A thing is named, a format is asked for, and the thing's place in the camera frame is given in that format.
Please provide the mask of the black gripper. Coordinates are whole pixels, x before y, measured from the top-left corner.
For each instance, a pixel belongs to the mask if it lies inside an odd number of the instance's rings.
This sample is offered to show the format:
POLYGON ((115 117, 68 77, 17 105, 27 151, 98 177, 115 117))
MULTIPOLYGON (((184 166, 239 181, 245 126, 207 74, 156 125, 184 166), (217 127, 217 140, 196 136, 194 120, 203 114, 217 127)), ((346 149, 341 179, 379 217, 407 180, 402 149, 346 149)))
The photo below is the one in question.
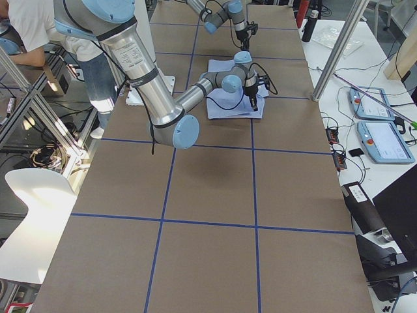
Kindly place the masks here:
POLYGON ((235 31, 237 39, 240 41, 241 50, 249 50, 250 48, 250 35, 247 29, 235 31))
POLYGON ((250 106, 253 111, 258 111, 257 106, 257 92, 258 92, 258 85, 257 83, 251 86, 244 86, 244 94, 249 98, 250 106))

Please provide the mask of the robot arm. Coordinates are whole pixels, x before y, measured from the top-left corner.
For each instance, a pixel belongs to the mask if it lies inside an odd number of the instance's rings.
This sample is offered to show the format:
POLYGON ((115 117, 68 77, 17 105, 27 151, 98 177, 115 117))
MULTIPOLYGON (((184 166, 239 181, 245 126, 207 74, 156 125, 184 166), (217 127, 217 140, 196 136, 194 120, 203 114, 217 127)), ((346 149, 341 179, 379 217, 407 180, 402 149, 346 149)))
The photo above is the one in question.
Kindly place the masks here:
POLYGON ((187 4, 199 15, 209 33, 231 21, 241 42, 231 70, 207 72, 178 98, 173 98, 160 71, 141 41, 134 1, 54 1, 55 27, 70 37, 99 42, 113 54, 131 87, 145 97, 149 132, 154 143, 188 149, 199 135, 199 122, 189 112, 214 89, 243 90, 256 111, 260 79, 252 69, 250 38, 258 25, 246 20, 240 1, 227 1, 213 12, 201 1, 187 4))
POLYGON ((258 24, 255 22, 249 22, 246 19, 242 1, 226 1, 220 4, 218 1, 214 1, 219 5, 218 11, 213 11, 207 7, 206 3, 202 1, 185 1, 185 3, 199 16, 199 19, 203 22, 205 29, 210 33, 215 33, 224 23, 230 22, 230 27, 235 30, 236 38, 240 44, 236 44, 232 38, 233 44, 243 51, 250 50, 250 39, 254 36, 258 30, 258 24))

